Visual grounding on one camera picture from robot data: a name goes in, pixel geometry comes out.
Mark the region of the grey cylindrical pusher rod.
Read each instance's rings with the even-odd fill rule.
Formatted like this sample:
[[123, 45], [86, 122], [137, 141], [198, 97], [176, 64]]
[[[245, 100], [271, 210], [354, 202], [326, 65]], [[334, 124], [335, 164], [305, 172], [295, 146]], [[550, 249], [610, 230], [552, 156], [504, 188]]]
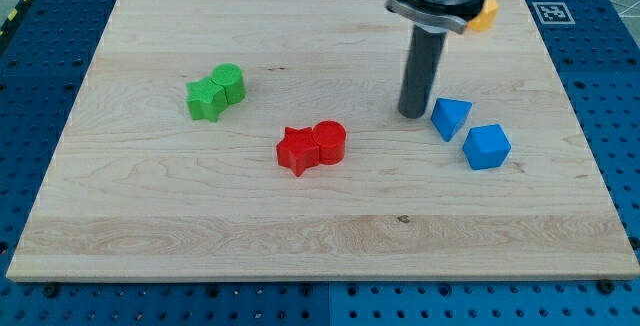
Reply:
[[398, 111], [404, 117], [424, 115], [445, 39], [445, 32], [413, 27], [398, 101]]

